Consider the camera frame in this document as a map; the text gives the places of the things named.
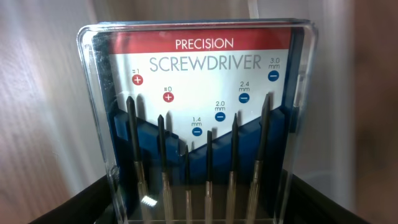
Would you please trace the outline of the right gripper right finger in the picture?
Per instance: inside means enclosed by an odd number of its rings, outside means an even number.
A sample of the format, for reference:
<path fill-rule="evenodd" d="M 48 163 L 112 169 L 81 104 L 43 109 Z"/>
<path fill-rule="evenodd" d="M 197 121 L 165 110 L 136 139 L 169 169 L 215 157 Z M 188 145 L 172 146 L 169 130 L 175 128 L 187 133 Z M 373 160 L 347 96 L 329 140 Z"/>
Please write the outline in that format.
<path fill-rule="evenodd" d="M 285 209 L 286 224 L 369 224 L 292 175 Z"/>

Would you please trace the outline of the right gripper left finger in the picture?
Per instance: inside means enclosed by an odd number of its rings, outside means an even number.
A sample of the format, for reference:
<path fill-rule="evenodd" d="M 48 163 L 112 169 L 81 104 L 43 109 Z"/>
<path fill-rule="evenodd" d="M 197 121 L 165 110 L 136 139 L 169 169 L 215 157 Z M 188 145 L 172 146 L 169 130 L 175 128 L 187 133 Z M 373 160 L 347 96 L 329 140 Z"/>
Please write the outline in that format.
<path fill-rule="evenodd" d="M 94 223 L 112 204 L 108 178 L 104 175 L 85 190 L 29 224 Z"/>

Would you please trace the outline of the precision screwdriver set case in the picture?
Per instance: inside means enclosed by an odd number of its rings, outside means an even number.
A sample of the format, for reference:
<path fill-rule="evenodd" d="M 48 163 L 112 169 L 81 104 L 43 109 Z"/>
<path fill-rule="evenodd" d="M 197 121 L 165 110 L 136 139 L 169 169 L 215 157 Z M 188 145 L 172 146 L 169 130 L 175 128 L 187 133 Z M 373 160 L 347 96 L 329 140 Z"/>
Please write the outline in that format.
<path fill-rule="evenodd" d="M 76 37 L 118 223 L 283 223 L 307 19 L 100 22 Z"/>

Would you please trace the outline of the clear plastic container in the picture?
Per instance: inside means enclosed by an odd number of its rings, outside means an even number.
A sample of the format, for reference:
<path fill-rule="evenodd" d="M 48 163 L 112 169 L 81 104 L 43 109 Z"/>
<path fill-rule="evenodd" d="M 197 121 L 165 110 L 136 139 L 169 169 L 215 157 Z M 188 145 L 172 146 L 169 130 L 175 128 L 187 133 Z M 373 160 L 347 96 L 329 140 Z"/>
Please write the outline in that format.
<path fill-rule="evenodd" d="M 2 1 L 1 222 L 29 223 L 105 175 L 76 35 L 102 21 L 294 17 L 319 31 L 294 173 L 356 210 L 352 1 Z"/>

